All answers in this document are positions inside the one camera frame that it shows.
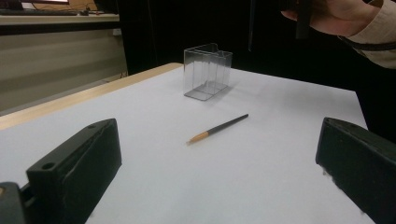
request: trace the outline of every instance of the pencil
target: pencil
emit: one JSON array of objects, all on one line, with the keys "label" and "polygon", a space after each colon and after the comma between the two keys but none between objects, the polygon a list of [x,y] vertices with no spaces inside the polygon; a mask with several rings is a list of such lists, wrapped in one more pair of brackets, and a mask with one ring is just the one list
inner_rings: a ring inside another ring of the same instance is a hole
[{"label": "pencil", "polygon": [[194,143],[194,142],[197,142],[199,140],[202,140],[202,139],[208,137],[209,135],[211,135],[213,133],[217,133],[217,132],[219,132],[219,131],[221,131],[221,130],[223,130],[223,129],[225,129],[225,128],[227,128],[227,127],[235,124],[236,122],[238,122],[238,121],[240,121],[242,119],[245,119],[247,117],[248,117],[248,114],[246,114],[244,116],[241,116],[239,118],[227,121],[227,122],[225,122],[223,124],[220,124],[219,126],[216,126],[216,127],[212,128],[212,129],[207,130],[206,132],[199,133],[199,134],[195,135],[192,139],[190,139],[190,141],[188,141],[187,144],[189,145],[191,143]]}]

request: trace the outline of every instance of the wooden table edge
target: wooden table edge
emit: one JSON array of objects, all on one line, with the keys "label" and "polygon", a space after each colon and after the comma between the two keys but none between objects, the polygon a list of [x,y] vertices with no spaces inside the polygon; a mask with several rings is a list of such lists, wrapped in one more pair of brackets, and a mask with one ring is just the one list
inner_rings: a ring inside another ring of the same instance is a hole
[{"label": "wooden table edge", "polygon": [[69,106],[76,105],[92,98],[98,97],[100,95],[119,90],[121,88],[133,85],[151,77],[156,77],[160,74],[166,73],[181,66],[183,66],[182,63],[168,63],[129,77],[106,83],[104,85],[66,95],[59,99],[55,99],[40,105],[35,105],[11,114],[4,115],[0,117],[0,130],[4,130],[6,128],[24,123],[32,119],[37,119],[55,111],[59,111]]}]

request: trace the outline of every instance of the monitor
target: monitor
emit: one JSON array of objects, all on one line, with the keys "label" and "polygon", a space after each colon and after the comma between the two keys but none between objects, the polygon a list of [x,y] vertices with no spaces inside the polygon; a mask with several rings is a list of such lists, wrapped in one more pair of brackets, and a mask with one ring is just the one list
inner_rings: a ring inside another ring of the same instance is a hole
[{"label": "monitor", "polygon": [[0,8],[23,10],[22,3],[69,5],[69,0],[0,0]]}]

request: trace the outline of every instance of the black pen barrel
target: black pen barrel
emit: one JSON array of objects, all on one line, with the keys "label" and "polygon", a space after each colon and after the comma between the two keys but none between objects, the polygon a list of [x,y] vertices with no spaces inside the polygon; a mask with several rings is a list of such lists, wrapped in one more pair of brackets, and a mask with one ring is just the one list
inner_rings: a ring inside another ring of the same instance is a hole
[{"label": "black pen barrel", "polygon": [[223,129],[225,129],[225,128],[227,128],[227,127],[229,127],[229,126],[235,124],[236,122],[238,122],[238,121],[240,121],[240,120],[242,120],[242,119],[245,119],[245,118],[247,118],[247,117],[248,117],[248,114],[246,114],[246,115],[244,115],[244,116],[241,116],[241,117],[239,117],[239,118],[237,118],[237,119],[232,119],[232,120],[230,120],[230,121],[228,121],[228,122],[225,122],[225,123],[223,123],[223,124],[220,124],[220,125],[217,126],[217,127],[214,127],[214,128],[212,128],[212,129],[208,130],[207,132],[209,133],[209,135],[212,134],[212,133],[216,133],[216,132],[218,132],[218,131],[220,131],[220,130],[223,130]]}]

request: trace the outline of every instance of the finger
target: finger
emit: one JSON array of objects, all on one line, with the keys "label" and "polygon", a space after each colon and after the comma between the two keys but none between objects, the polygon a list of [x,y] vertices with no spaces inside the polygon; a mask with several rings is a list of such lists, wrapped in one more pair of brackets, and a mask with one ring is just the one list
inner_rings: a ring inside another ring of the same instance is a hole
[{"label": "finger", "polygon": [[292,10],[281,11],[282,15],[293,21],[297,21],[297,12]]}]

